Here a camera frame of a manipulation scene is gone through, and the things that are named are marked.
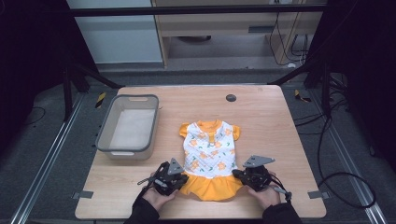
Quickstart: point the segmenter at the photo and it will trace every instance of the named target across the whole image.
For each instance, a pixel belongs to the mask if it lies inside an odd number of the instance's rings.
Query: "gray floor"
[[[266,83],[286,75],[292,68],[277,65],[262,36],[212,36],[210,41],[199,38],[175,38],[170,52],[169,65],[164,69],[143,69],[124,73],[105,73],[104,76],[127,86],[133,85],[176,85],[176,84],[229,84],[229,83]],[[92,223],[77,220],[74,211],[77,200],[72,199],[74,192],[83,189],[95,153],[94,142],[104,119],[110,99],[117,90],[111,90],[93,79],[88,78],[91,89],[88,93],[74,94],[74,99],[82,97],[80,110],[70,132],[64,139],[61,151],[50,168],[48,178],[35,201],[28,222],[30,223]],[[316,102],[307,103],[294,97],[299,90],[303,97],[315,100],[319,88],[305,90],[298,76],[282,86],[290,113],[301,123],[309,119],[299,119],[320,113]],[[101,108],[94,108],[98,95],[105,91],[106,99]],[[332,96],[335,104],[344,99],[342,94]],[[396,223],[396,175],[383,158],[372,157],[353,115],[347,112],[348,104],[332,111],[332,127],[324,134],[320,148],[321,169],[324,175],[348,171],[353,165],[359,175],[374,188],[377,196],[375,208],[385,221],[372,221],[369,217],[373,210],[353,208],[337,199],[328,188],[330,199],[324,200],[327,215],[320,219],[305,219],[304,223]],[[41,163],[49,152],[55,137],[63,125],[64,101],[62,86],[43,91],[35,98],[27,125],[12,145],[13,154],[2,161],[0,171],[0,223],[8,223],[31,187]],[[318,141],[323,119],[298,127],[304,150],[311,165],[315,179],[321,177],[318,171]],[[341,147],[346,148],[349,159],[343,158]],[[354,178],[337,176],[329,184],[343,198],[352,203],[361,203],[360,184]],[[257,220],[194,220],[179,223],[259,223]]]

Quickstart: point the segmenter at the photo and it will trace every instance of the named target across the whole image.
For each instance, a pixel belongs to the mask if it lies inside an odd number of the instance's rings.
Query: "black circular marker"
[[[234,102],[234,101],[236,101],[236,96],[235,96],[234,94],[228,94],[228,95],[225,97],[225,99],[226,99],[228,102]]]

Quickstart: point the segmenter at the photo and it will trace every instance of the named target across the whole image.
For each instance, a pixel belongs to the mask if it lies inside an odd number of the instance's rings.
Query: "aluminum rail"
[[[35,179],[28,189],[27,193],[25,194],[20,206],[18,207],[17,211],[12,216],[10,223],[11,224],[23,224],[26,222],[27,218],[29,217],[30,212],[32,211],[33,206],[35,205],[35,201],[38,198],[41,190],[44,187],[44,184],[47,180],[47,177],[50,174],[53,164],[55,163],[59,152],[64,145],[64,140],[66,139],[69,131],[76,120],[76,116],[81,109],[81,104],[84,99],[84,93],[79,93],[78,98],[74,105],[74,112],[70,116],[69,120],[65,121],[61,127],[61,130],[58,132],[47,157],[44,159]]]
[[[313,96],[313,100],[318,110],[320,112],[323,112],[319,104],[320,97],[318,96],[318,93],[312,90],[309,90],[309,93]],[[347,147],[344,145],[341,136],[333,125],[331,125],[329,128],[329,136],[334,143],[335,151],[337,152],[338,157],[344,166],[344,169],[354,175],[362,176],[358,166],[355,164],[355,162],[352,160],[351,156],[347,152]],[[356,194],[358,195],[361,204],[369,204],[373,200],[373,195],[367,185],[365,185],[361,181],[358,181],[356,178],[350,178],[350,182]],[[366,208],[365,212],[367,214],[367,217],[373,224],[388,223],[378,203],[375,203],[370,208]]]
[[[235,6],[188,6],[188,7],[114,7],[79,8],[42,11],[41,14],[72,17],[143,16],[176,14],[265,13],[265,12],[316,12],[325,11],[327,4],[285,5],[235,5]]]

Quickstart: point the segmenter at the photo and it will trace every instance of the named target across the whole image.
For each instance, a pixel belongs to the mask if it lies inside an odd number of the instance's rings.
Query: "orange cap sleeve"
[[[241,135],[241,128],[239,126],[233,125],[233,140],[238,140],[239,135]]]
[[[182,123],[180,126],[180,129],[178,130],[178,133],[181,136],[186,137],[187,136],[187,127],[189,127],[189,123]]]

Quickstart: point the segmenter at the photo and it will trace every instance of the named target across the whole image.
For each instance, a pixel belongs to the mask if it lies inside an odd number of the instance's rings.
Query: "dog dress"
[[[243,186],[233,176],[235,163],[234,141],[240,128],[221,120],[183,123],[179,133],[185,137],[184,170],[189,176],[180,189],[193,193],[203,201],[222,201],[232,198]]]

